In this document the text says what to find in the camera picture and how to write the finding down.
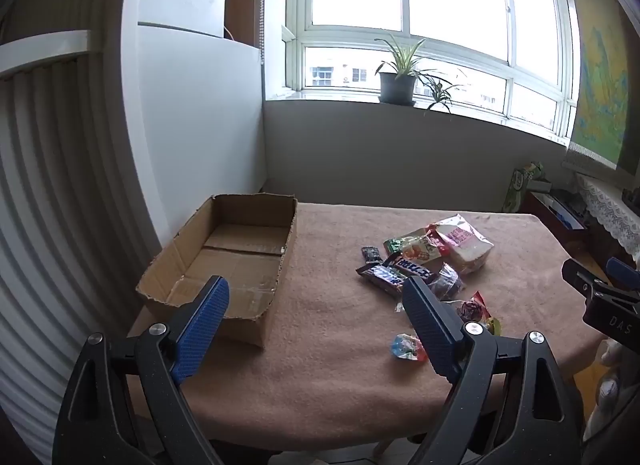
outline spider plant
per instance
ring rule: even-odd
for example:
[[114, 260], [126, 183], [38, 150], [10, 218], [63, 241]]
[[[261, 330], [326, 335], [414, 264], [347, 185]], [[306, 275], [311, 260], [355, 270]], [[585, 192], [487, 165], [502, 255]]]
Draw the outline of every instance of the spider plant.
[[[430, 72], [434, 71], [433, 69], [420, 70], [416, 67], [421, 57], [416, 56], [415, 52], [418, 51], [418, 48], [426, 39], [419, 40], [413, 46], [401, 46], [393, 35], [390, 37], [393, 43], [386, 39], [376, 39], [386, 44], [394, 59], [391, 62], [382, 61], [378, 69], [376, 69], [375, 74], [377, 75], [380, 70], [387, 65], [397, 73], [396, 80], [402, 75], [416, 77], [422, 85], [430, 90], [431, 98], [434, 100], [433, 104], [431, 104], [427, 110], [433, 108], [436, 104], [442, 104], [447, 108], [447, 111], [451, 112], [449, 108], [451, 105], [451, 94], [449, 90], [459, 86], [459, 84], [451, 84], [448, 80], [431, 74]], [[449, 86], [445, 88], [443, 82], [446, 82]]]

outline candy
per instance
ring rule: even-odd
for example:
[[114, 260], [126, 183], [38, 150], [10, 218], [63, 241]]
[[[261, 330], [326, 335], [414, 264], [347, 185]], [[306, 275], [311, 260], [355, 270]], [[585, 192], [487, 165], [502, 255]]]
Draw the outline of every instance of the candy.
[[425, 362], [429, 359], [418, 337], [401, 333], [391, 343], [391, 353], [399, 359]]
[[421, 277], [425, 283], [430, 283], [433, 280], [433, 272], [428, 270], [413, 261], [409, 261], [408, 259], [402, 257], [401, 252], [396, 252], [395, 254], [391, 254], [388, 259], [384, 262], [386, 267], [394, 268], [398, 270], [403, 275], [408, 277]]
[[404, 258], [419, 265], [449, 255], [447, 245], [432, 227], [418, 228], [405, 236], [387, 239], [384, 245], [387, 255], [401, 252]]
[[441, 301], [453, 299], [465, 287], [458, 272], [447, 263], [442, 265], [438, 276], [428, 283], [429, 289]]
[[500, 335], [502, 331], [500, 321], [495, 317], [491, 317], [479, 291], [473, 294], [470, 301], [450, 301], [447, 304], [455, 308], [456, 313], [463, 322], [478, 322], [487, 328], [492, 335]]
[[382, 263], [380, 251], [376, 247], [362, 247], [361, 250], [365, 263]]
[[374, 285], [386, 291], [395, 299], [402, 297], [402, 283], [406, 277], [392, 268], [383, 267], [376, 263], [369, 263], [356, 270], [358, 275], [363, 276]]
[[484, 265], [494, 245], [460, 214], [434, 224], [449, 247], [451, 262], [460, 273], [476, 271]]

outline white lace cloth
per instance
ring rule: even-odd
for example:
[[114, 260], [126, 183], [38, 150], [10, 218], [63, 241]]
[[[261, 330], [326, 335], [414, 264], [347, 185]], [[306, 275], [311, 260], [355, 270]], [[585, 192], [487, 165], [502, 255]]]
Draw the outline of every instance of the white lace cloth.
[[622, 202], [622, 191], [604, 181], [576, 174], [587, 209], [640, 268], [640, 218]]

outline open cardboard box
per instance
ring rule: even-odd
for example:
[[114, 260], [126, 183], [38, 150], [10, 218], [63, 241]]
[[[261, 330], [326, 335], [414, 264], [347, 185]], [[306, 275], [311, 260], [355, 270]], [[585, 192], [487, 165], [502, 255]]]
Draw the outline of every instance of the open cardboard box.
[[218, 333], [264, 347], [296, 232], [297, 200], [276, 194], [210, 197], [151, 262], [136, 288], [158, 320], [192, 301], [211, 275], [229, 282]]

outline metal screw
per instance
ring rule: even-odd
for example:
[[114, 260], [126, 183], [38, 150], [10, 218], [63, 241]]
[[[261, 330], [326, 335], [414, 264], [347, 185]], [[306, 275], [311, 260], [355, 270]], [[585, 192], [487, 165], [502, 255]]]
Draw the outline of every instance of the metal screw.
[[545, 336], [539, 331], [532, 331], [529, 333], [529, 338], [536, 344], [542, 344], [545, 341]]
[[465, 330], [472, 335], [479, 335], [482, 333], [482, 326], [477, 322], [469, 322], [465, 325]]
[[89, 335], [89, 338], [86, 341], [89, 342], [91, 346], [100, 344], [100, 342], [102, 342], [102, 333], [91, 333], [91, 335]]
[[160, 322], [154, 324], [149, 328], [149, 333], [152, 335], [162, 335], [166, 331], [166, 326]]

